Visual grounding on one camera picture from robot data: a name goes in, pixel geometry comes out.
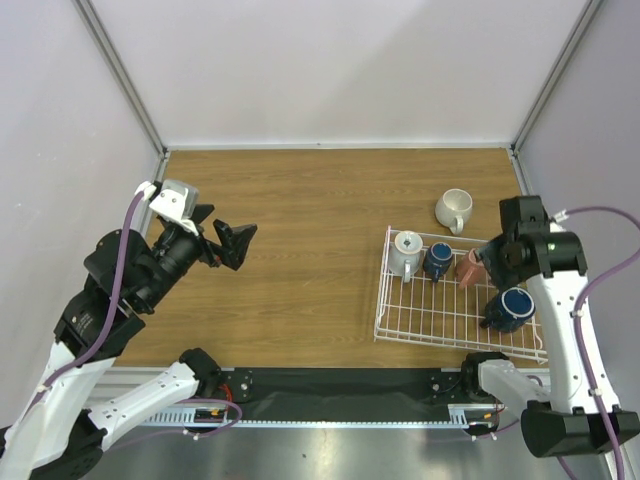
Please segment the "pink mug white inside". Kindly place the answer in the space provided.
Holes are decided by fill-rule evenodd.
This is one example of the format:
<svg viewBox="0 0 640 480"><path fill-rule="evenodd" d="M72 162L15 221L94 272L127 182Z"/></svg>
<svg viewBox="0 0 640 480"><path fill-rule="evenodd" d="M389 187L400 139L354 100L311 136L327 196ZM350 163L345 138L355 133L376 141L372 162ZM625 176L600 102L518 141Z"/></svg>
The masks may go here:
<svg viewBox="0 0 640 480"><path fill-rule="evenodd" d="M486 279L487 271L476 248L471 249L457 261L455 265L455 280L459 289L470 288L484 283Z"/></svg>

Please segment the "glossy dark blue mug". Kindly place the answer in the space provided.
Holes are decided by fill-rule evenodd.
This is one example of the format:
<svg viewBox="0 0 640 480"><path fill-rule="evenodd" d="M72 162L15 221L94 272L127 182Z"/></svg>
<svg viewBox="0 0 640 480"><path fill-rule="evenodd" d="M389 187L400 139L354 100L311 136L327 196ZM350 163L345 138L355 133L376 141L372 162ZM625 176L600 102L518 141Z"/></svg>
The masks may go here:
<svg viewBox="0 0 640 480"><path fill-rule="evenodd" d="M533 297L521 287L513 287L496 294L485 306L481 328L501 333L513 333L535 314Z"/></svg>

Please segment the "small dark blue mug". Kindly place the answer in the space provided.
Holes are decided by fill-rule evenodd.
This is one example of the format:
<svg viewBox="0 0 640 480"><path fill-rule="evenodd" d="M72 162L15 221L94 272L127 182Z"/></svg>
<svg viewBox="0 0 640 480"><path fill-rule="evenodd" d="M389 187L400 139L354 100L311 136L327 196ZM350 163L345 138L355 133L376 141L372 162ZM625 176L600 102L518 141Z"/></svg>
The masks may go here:
<svg viewBox="0 0 640 480"><path fill-rule="evenodd" d="M428 247L423 260L425 275L438 283L443 278L453 262L453 250L445 242L436 242Z"/></svg>

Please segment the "cream round mug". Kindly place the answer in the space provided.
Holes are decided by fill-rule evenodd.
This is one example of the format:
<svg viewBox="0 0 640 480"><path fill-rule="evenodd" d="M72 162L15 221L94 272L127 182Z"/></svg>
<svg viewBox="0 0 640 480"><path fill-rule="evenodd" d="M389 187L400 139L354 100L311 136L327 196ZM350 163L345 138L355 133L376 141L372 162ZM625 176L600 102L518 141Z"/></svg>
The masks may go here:
<svg viewBox="0 0 640 480"><path fill-rule="evenodd" d="M460 235L473 213L472 196L465 190L453 188L445 191L435 206L436 220L454 235Z"/></svg>

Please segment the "light grey footed cup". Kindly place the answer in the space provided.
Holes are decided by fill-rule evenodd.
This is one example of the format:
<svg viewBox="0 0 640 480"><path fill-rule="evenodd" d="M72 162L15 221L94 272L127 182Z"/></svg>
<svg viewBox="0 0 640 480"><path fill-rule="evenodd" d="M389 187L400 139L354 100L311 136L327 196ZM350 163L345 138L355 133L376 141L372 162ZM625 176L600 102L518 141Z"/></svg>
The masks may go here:
<svg viewBox="0 0 640 480"><path fill-rule="evenodd" d="M403 283L409 283L421 268L423 247L423 240L418 233L408 230L399 232L390 243L388 270Z"/></svg>

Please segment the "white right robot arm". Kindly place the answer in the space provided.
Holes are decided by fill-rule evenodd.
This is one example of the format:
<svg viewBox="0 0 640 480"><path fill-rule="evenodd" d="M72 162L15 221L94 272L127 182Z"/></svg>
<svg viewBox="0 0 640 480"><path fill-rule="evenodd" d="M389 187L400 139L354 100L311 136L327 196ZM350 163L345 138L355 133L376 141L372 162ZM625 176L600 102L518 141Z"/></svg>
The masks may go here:
<svg viewBox="0 0 640 480"><path fill-rule="evenodd" d="M562 227L570 212L549 215L538 196L499 203L502 232L478 256L499 293L492 311L507 309L507 291L531 296L528 314L541 324L550 375L543 388L499 352L469 354L460 389L473 402L493 397L518 415L524 442L537 458L620 453L639 433L639 416L622 408L593 329L590 280L578 236Z"/></svg>

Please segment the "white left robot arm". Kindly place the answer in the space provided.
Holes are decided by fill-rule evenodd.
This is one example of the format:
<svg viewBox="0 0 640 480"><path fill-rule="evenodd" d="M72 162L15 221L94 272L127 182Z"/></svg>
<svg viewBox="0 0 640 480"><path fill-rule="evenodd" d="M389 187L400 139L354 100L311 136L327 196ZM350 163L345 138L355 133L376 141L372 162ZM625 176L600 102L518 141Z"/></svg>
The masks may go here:
<svg viewBox="0 0 640 480"><path fill-rule="evenodd" d="M43 377L19 419L1 431L4 479L80 479L128 432L175 403L213 402L224 417L236 410L221 368L201 348L184 351L157 377L114 399L88 405L94 387L145 326L175 284L197 262L237 270L257 233L254 224L232 227L217 220L219 240L206 239L198 205L195 229L162 219L153 245L123 226L100 239L85 259L88 277L54 329Z"/></svg>

